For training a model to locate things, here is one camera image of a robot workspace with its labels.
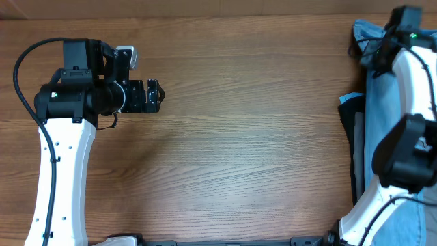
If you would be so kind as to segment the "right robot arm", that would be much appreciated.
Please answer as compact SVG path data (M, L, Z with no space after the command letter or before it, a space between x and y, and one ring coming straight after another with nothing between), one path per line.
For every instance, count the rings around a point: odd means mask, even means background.
M355 59L367 71L364 163L354 168L356 203L321 245L423 245L421 191L436 184L436 32L422 10L393 9L379 27L357 20Z

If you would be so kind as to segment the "light blue denim jeans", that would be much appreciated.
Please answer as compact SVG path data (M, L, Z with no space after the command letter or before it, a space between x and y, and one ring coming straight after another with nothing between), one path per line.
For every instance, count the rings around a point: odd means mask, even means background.
M382 27L365 20L356 20L352 33L356 41L364 38L382 38L385 30ZM419 57L428 65L432 74L434 89L436 89L436 53L425 52L424 48L412 48ZM374 173L372 171L372 158L377 145L383 140L390 130L401 120L404 111L404 96L399 93L399 83L395 75L384 74L376 79L372 78L373 70L367 69L366 105L364 127L364 191L372 185ZM424 70L419 73L419 89L424 89L424 97L430 99L429 83ZM427 232L424 205L416 202L406 202L404 199L395 203L396 208L392 215L384 222L376 234L367 236L365 245L425 245Z

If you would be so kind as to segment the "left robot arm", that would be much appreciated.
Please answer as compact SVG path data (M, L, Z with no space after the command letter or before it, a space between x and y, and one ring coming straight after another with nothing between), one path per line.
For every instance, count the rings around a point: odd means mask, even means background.
M85 192L100 116L157 113L164 90L156 79L132 80L133 46L63 38L64 65L26 104L40 134L40 173L26 245L87 245Z

